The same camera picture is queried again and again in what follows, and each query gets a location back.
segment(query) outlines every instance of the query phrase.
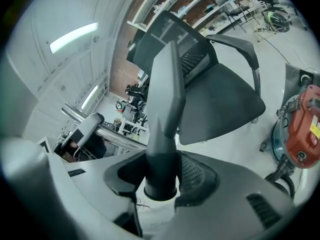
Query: air vent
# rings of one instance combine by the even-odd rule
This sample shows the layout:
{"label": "air vent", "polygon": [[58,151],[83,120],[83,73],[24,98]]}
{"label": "air vent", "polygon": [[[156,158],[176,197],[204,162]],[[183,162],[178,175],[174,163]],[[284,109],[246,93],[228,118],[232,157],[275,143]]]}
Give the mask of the air vent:
{"label": "air vent", "polygon": [[259,217],[265,229],[270,228],[281,219],[281,216],[271,207],[262,195],[253,193],[248,195],[246,199]]}
{"label": "air vent", "polygon": [[84,174],[85,172],[86,172],[85,170],[76,169],[76,170],[68,171],[68,174],[69,174],[70,177],[73,177],[73,176],[77,176],[77,175],[80,175],[80,174]]}

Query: chair armrest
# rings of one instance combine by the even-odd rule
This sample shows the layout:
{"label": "chair armrest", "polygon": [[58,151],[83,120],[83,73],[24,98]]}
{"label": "chair armrest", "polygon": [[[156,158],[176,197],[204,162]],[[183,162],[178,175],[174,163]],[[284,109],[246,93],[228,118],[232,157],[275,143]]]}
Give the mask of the chair armrest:
{"label": "chair armrest", "polygon": [[251,42],[223,34],[210,34],[205,38],[210,41],[235,48],[246,59],[252,70],[257,70],[259,68],[258,58],[254,45]]}

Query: yellow label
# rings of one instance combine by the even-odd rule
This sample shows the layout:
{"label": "yellow label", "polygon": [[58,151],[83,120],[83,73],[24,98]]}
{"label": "yellow label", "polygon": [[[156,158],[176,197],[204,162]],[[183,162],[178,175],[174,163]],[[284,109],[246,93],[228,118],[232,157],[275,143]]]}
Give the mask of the yellow label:
{"label": "yellow label", "polygon": [[320,128],[317,127],[319,125],[318,118],[314,115],[313,120],[310,126],[310,131],[318,138],[320,139]]}

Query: white floor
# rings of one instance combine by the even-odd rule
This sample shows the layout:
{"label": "white floor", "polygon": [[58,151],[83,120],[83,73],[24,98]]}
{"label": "white floor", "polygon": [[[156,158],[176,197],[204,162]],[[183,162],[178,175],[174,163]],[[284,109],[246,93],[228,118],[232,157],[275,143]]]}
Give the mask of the white floor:
{"label": "white floor", "polygon": [[[261,14],[257,14],[258,20],[263,23]],[[320,49],[316,38],[310,30],[303,30],[300,22],[292,18],[293,24],[286,33],[261,32],[261,36],[271,42],[289,61],[290,64],[305,69],[311,67],[320,73]],[[285,59],[279,52],[261,37],[254,33],[258,24],[251,20],[244,24],[246,33],[235,25],[235,30],[231,27],[224,35],[251,41],[259,60],[259,71],[261,78],[261,97],[266,105],[266,111],[259,118],[257,124],[249,123],[243,127],[218,138],[208,140],[203,143],[191,145],[178,144],[178,149],[198,153],[208,157],[228,161],[234,164],[247,167],[260,175],[266,177],[275,171],[277,165],[270,153],[259,152],[260,143],[268,136],[272,125],[276,122],[276,111],[280,108],[283,89],[285,85]],[[252,87],[253,77],[251,69],[234,48],[222,44],[214,44],[219,62],[234,70],[240,77],[246,80]],[[311,195],[315,185],[319,181],[319,166],[312,169],[296,169],[291,176],[296,187],[294,203],[296,205],[305,202]],[[170,217],[173,215],[173,199],[167,202],[154,202],[145,197],[143,185],[137,191],[137,197],[141,203],[150,206],[150,210],[159,213],[159,217]],[[172,209],[165,208],[165,204],[170,204]],[[140,207],[139,219],[141,224],[150,220],[150,215],[143,211],[149,210]]]}

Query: metal pole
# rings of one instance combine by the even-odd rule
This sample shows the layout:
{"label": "metal pole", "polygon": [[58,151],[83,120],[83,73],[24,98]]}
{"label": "metal pole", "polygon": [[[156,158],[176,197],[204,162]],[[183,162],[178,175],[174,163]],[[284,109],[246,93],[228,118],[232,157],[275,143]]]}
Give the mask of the metal pole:
{"label": "metal pole", "polygon": [[[61,111],[66,116],[70,117],[77,125],[82,123],[87,118],[84,113],[68,103],[65,103],[63,105]],[[104,124],[100,124],[97,127],[97,129],[95,130],[95,134],[102,137],[104,140],[129,151],[145,150],[147,147],[146,145],[138,141],[127,138],[122,134],[107,128],[106,126],[104,126]]]}

